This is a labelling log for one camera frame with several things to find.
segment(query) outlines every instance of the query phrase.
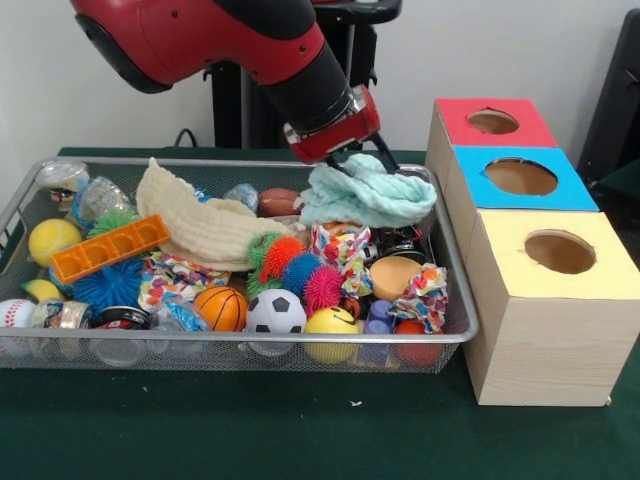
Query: round hole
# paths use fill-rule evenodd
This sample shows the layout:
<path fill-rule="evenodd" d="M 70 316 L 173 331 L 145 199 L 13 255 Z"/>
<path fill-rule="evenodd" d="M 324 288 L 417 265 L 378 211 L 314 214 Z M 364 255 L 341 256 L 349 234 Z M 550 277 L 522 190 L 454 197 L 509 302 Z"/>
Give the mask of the round hole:
<path fill-rule="evenodd" d="M 549 195 L 558 188 L 558 177 L 551 170 L 522 158 L 501 158 L 485 172 L 496 187 L 515 195 Z"/>
<path fill-rule="evenodd" d="M 80 262 L 73 257 L 64 257 L 58 261 L 58 266 L 60 267 L 60 273 L 62 273 L 65 277 L 70 277 L 77 273 L 80 273 L 82 270 L 82 266 Z"/>
<path fill-rule="evenodd" d="M 491 135 L 506 135 L 520 128 L 520 124 L 514 117 L 506 112 L 491 108 L 485 108 L 471 114 L 469 123 L 476 130 Z"/>
<path fill-rule="evenodd" d="M 94 266 L 106 262 L 109 258 L 107 250 L 99 245 L 93 245 L 87 248 L 85 253 L 87 254 L 87 258 L 91 262 L 91 265 Z"/>
<path fill-rule="evenodd" d="M 144 240 L 144 243 L 155 242 L 158 239 L 158 232 L 155 228 L 149 225 L 141 226 L 138 232 L 140 233 L 142 240 Z"/>
<path fill-rule="evenodd" d="M 133 240 L 126 235 L 118 235 L 113 239 L 113 246 L 119 254 L 131 252 L 134 249 Z"/>
<path fill-rule="evenodd" d="M 576 275 L 586 272 L 596 263 L 591 245 L 562 230 L 534 232 L 524 245 L 529 257 L 554 272 Z"/>

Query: black and white soccer ball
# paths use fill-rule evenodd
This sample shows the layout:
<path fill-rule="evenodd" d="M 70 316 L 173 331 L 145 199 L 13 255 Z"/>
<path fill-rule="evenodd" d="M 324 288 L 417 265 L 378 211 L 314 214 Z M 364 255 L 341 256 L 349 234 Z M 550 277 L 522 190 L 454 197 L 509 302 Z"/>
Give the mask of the black and white soccer ball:
<path fill-rule="evenodd" d="M 306 324 L 300 299 L 288 290 L 266 290 L 249 303 L 247 332 L 302 333 Z"/>

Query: soccer ball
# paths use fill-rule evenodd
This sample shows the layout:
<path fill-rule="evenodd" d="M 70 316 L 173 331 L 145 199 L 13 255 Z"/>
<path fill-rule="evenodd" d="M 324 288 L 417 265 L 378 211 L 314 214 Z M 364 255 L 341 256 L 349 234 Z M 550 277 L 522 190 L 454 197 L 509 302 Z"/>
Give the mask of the soccer ball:
<path fill-rule="evenodd" d="M 307 314 L 300 299 L 288 290 L 266 290 L 249 303 L 247 328 L 249 333 L 302 333 Z M 250 342 L 261 355 L 277 357 L 287 353 L 292 343 Z"/>

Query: green spiky ball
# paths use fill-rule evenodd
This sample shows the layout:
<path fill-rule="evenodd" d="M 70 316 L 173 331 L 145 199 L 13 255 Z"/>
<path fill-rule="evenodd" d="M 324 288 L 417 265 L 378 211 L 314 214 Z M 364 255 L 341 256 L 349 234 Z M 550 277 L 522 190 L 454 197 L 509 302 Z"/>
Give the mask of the green spiky ball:
<path fill-rule="evenodd" d="M 256 270 L 262 270 L 262 266 L 264 265 L 264 256 L 266 255 L 267 250 L 269 250 L 269 247 L 273 242 L 283 236 L 284 235 L 281 233 L 267 232 L 253 237 L 249 242 L 248 253 L 249 263 L 251 266 Z"/>
<path fill-rule="evenodd" d="M 95 226 L 89 231 L 87 238 L 109 233 L 112 230 L 129 225 L 136 220 L 138 220 L 138 215 L 131 210 L 111 210 L 100 217 Z"/>
<path fill-rule="evenodd" d="M 261 283 L 258 279 L 259 272 L 251 272 L 247 279 L 247 299 L 249 301 L 256 298 L 262 292 L 266 290 L 273 290 L 274 288 L 282 288 L 282 281 L 278 278 L 270 278 L 267 283 Z"/>

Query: red box top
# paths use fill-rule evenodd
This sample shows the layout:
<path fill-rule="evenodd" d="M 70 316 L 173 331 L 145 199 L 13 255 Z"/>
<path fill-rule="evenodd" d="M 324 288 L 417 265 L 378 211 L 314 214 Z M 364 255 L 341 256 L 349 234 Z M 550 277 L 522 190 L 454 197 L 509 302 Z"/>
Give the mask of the red box top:
<path fill-rule="evenodd" d="M 436 105 L 454 146 L 558 147 L 531 100 L 439 98 Z"/>

